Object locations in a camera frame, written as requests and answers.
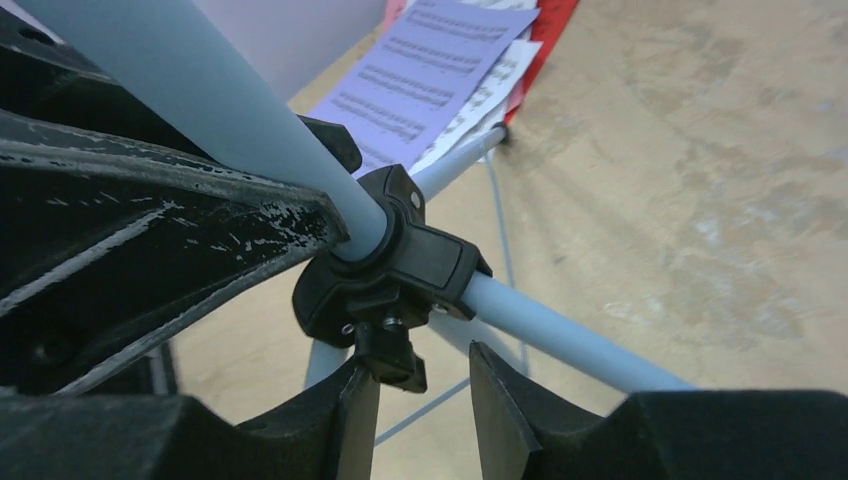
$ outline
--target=black plastic joint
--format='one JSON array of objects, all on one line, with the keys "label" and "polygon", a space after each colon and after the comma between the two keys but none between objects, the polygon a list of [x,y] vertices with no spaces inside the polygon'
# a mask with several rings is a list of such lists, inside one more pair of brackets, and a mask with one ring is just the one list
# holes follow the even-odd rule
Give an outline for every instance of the black plastic joint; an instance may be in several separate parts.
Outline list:
[{"label": "black plastic joint", "polygon": [[331,253],[309,262],[292,295],[304,333],[343,348],[353,345],[353,327],[361,322],[380,326],[396,317],[415,328],[434,307],[472,319],[462,295],[475,272],[492,275],[480,250],[424,223],[424,196],[402,166],[375,170],[359,183],[386,212],[386,233],[359,262]]}]

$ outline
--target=sheet music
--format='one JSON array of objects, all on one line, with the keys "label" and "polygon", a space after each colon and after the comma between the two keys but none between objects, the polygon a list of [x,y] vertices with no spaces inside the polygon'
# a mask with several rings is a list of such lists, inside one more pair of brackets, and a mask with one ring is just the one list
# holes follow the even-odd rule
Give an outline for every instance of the sheet music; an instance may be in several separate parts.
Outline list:
[{"label": "sheet music", "polygon": [[435,163],[449,152],[467,132],[474,129],[489,112],[495,110],[501,103],[506,102],[512,88],[524,75],[540,47],[541,43],[539,42],[513,41],[483,81],[480,82],[479,87],[471,95],[468,102],[436,140],[424,150],[410,171],[417,172]]},{"label": "sheet music", "polygon": [[308,115],[347,127],[357,175],[410,168],[537,13],[418,0]]}]

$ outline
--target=bolt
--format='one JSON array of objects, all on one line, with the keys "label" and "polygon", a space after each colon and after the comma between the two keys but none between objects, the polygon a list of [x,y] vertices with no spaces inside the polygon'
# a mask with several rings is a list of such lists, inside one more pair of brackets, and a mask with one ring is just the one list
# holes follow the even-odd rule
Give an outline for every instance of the bolt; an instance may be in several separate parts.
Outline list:
[{"label": "bolt", "polygon": [[412,206],[416,209],[421,208],[421,197],[418,196],[418,192],[412,192],[412,195],[409,196],[409,200],[412,201]]}]

